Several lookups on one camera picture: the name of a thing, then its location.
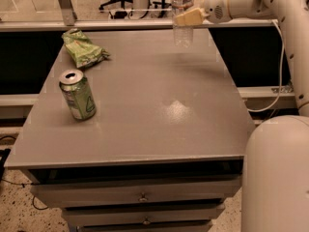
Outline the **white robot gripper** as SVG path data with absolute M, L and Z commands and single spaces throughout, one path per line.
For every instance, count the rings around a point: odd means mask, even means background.
M 228 22 L 232 19 L 229 13 L 229 0 L 194 0 L 194 7 L 188 10 L 177 10 L 173 18 L 174 24 L 197 26 L 205 19 L 211 23 Z

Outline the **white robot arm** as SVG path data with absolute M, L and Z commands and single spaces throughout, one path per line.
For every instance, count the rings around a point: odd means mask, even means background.
M 309 232 L 308 0 L 194 0 L 179 6 L 178 26 L 269 18 L 282 40 L 298 110 L 262 122 L 243 161 L 241 232 Z

